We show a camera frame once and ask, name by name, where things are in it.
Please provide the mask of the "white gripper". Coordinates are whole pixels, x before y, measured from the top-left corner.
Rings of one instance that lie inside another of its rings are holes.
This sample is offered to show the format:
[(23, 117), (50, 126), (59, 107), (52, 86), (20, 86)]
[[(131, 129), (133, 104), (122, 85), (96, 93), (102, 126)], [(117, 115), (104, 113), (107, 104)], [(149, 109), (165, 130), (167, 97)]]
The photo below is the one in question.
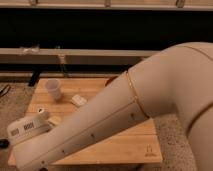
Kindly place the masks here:
[(15, 146), (51, 129), (48, 122), (39, 115), (31, 115), (12, 122), (7, 127), (10, 143)]

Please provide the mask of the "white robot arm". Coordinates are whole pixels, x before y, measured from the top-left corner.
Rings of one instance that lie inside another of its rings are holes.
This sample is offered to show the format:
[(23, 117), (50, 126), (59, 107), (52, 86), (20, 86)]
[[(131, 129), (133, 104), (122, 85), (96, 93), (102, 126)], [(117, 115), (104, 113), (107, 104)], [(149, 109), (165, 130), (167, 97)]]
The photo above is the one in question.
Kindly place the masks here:
[(49, 164), (162, 114), (176, 113), (198, 171), (213, 171), (213, 43), (167, 48), (131, 67), (52, 128), (40, 116), (8, 126), (16, 166)]

